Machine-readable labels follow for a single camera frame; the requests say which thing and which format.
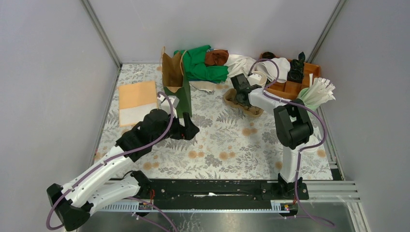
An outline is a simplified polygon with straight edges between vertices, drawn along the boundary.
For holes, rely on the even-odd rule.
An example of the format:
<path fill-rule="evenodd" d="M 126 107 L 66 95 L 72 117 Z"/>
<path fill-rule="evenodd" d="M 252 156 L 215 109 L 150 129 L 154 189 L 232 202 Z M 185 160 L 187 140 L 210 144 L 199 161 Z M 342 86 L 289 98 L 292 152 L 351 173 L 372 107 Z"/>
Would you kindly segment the cardboard cup carrier tray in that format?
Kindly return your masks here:
<path fill-rule="evenodd" d="M 264 110 L 255 107 L 255 106 L 243 106 L 242 104 L 238 103 L 234 98 L 236 96 L 236 90 L 234 88 L 231 88 L 227 90 L 224 95 L 223 95 L 223 101 L 230 107 L 235 108 L 235 109 L 240 109 L 244 114 L 250 116 L 250 117 L 260 117 Z"/>

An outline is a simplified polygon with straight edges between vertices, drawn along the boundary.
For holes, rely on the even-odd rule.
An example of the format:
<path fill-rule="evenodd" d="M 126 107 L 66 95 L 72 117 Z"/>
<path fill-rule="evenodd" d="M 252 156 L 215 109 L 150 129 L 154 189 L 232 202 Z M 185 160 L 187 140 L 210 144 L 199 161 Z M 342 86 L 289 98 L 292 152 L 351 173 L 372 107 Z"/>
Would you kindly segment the green paper bag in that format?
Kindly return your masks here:
<path fill-rule="evenodd" d="M 178 117 L 184 113 L 192 116 L 190 84 L 183 68 L 184 55 L 185 52 L 177 51 L 171 57 L 166 54 L 165 47 L 161 50 L 162 85 L 168 96 L 179 99 L 176 107 Z"/>

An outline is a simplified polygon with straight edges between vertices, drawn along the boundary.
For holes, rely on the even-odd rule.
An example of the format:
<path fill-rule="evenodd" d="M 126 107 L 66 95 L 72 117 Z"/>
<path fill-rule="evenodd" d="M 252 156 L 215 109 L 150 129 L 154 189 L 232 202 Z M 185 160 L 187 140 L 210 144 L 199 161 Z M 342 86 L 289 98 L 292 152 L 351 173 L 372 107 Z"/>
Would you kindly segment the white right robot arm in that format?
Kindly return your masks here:
<path fill-rule="evenodd" d="M 231 82 L 236 91 L 234 103 L 247 108 L 257 107 L 274 116 L 275 132 L 283 146 L 277 192 L 281 198 L 291 198 L 301 182 L 297 168 L 298 150 L 309 143 L 314 132 L 307 108 L 300 99 L 289 101 L 260 85 L 251 85 L 243 74 L 232 77 Z"/>

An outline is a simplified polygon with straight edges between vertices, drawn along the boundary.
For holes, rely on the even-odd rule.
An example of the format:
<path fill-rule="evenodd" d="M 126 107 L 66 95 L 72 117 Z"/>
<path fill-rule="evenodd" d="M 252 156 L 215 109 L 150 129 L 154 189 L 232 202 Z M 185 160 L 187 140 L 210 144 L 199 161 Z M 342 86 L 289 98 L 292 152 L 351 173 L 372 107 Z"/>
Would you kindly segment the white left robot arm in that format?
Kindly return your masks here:
<path fill-rule="evenodd" d="M 60 226 L 50 225 L 51 215 L 55 213 L 61 227 L 71 232 L 84 225 L 96 211 L 113 202 L 133 196 L 139 199 L 147 197 L 149 180 L 141 171 L 111 187 L 103 188 L 103 185 L 120 169 L 150 153 L 158 142 L 168 138 L 195 138 L 200 129 L 192 122 L 189 113 L 183 113 L 183 120 L 181 124 L 173 114 L 162 109 L 151 110 L 142 121 L 117 139 L 102 160 L 64 185 L 50 185 L 46 193 L 52 209 L 47 216 L 46 227 L 51 231 L 60 229 Z"/>

